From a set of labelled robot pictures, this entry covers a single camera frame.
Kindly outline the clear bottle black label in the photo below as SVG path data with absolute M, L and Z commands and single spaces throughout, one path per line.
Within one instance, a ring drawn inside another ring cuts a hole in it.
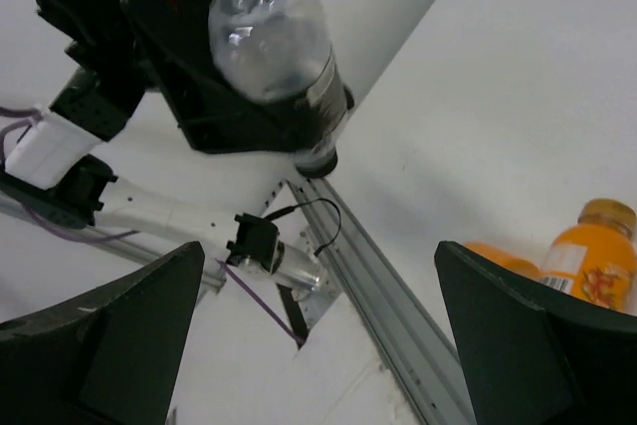
M 322 178 L 351 105 L 320 0 L 212 0 L 210 51 L 228 84 L 283 117 L 297 172 Z

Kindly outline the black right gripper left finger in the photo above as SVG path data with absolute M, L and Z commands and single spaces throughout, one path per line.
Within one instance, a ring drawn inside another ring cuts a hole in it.
M 198 297 L 187 243 L 120 279 L 1 325 L 4 424 L 162 424 Z

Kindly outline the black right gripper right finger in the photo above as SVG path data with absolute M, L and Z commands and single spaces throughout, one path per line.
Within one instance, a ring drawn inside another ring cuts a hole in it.
M 440 242 L 434 263 L 478 423 L 635 423 L 635 317 L 456 242 Z

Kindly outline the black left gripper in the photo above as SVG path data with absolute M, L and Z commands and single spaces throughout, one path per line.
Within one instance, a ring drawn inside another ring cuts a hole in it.
M 298 101 L 259 105 L 214 66 L 212 0 L 35 0 L 72 39 L 79 67 L 51 110 L 102 141 L 117 136 L 147 92 L 161 92 L 189 145 L 207 154 L 294 153 L 319 140 L 323 114 Z

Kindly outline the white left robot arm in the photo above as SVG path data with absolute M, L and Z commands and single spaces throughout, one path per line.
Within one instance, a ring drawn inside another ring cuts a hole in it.
M 223 249 L 230 265 L 289 288 L 323 287 L 316 253 L 281 240 L 274 215 L 216 213 L 113 173 L 94 148 L 160 93 L 189 146 L 208 155 L 277 153 L 319 179 L 354 101 L 320 0 L 35 0 L 69 36 L 77 69 L 1 156 L 1 189 L 55 225 L 121 227 Z

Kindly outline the orange juice bottle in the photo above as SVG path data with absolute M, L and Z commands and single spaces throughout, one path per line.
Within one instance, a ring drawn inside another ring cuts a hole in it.
M 540 278 L 541 272 L 533 263 L 496 246 L 481 242 L 466 242 L 463 246 L 510 272 L 533 281 Z

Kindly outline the orange juice bottle barcode label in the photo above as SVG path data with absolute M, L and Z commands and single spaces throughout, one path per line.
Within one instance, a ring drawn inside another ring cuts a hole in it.
M 614 199 L 592 199 L 583 206 L 577 223 L 553 240 L 539 267 L 539 281 L 625 313 L 636 275 L 635 233 L 632 208 Z

